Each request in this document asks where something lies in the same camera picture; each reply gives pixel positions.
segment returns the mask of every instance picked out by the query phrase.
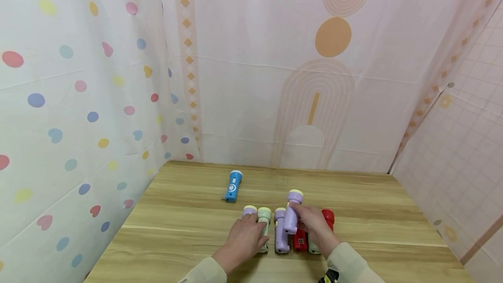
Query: polka dot curtain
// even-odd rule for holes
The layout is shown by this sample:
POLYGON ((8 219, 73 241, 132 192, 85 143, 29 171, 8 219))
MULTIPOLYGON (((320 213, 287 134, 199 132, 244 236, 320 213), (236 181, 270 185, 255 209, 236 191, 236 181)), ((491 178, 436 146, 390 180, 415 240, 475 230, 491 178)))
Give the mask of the polka dot curtain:
POLYGON ((159 167, 199 160, 162 2, 0 3, 0 282, 82 282, 159 167))

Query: orange circle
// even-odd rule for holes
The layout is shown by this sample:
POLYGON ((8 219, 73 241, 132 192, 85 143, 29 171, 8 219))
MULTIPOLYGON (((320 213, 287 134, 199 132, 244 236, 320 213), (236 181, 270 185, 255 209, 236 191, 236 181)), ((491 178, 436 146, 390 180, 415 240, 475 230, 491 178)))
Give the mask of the orange circle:
POLYGON ((343 18, 330 18, 318 29, 314 45, 323 57, 334 57, 343 52, 351 41, 351 27, 343 18))

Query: right hand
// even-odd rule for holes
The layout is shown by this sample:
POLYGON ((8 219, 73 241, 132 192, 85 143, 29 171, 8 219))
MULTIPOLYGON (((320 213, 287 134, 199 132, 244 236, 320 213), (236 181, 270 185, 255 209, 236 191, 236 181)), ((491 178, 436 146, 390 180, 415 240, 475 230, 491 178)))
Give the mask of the right hand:
POLYGON ((303 206, 294 202, 289 203, 289 206, 300 217, 299 228, 309 233, 309 237, 318 246, 320 253, 325 259, 328 259, 328 256, 341 241, 328 226, 321 210, 317 207, 303 206))

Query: pink heart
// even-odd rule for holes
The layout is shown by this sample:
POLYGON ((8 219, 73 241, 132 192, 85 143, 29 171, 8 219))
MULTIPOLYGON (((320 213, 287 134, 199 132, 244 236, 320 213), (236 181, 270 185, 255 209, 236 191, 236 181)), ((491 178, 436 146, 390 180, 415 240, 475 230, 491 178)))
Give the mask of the pink heart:
POLYGON ((100 206, 94 206, 89 210, 89 213, 93 215, 93 217, 97 217, 98 214, 100 214, 101 207, 100 206))
POLYGON ((114 49, 108 45, 106 42, 101 42, 101 46, 103 47, 103 52, 105 52, 105 56, 110 57, 114 53, 114 49))
POLYGON ((126 209, 129 209, 130 207, 133 206, 134 201, 132 199, 128 199, 124 201, 124 205, 126 206, 126 209))
POLYGON ((40 228, 43 231, 46 231, 51 227, 52 224, 52 215, 44 215, 43 217, 40 217, 39 220, 37 220, 37 225, 40 226, 40 228))

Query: yellow line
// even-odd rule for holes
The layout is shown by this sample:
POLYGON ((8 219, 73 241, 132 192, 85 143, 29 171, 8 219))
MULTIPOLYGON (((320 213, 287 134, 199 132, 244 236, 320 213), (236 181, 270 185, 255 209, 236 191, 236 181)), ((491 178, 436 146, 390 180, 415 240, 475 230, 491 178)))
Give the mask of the yellow line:
POLYGON ((318 106, 318 99, 320 98, 320 93, 314 94, 313 104, 311 104, 311 112, 309 113, 309 120, 307 121, 308 125, 313 124, 314 112, 316 111, 316 107, 318 106))

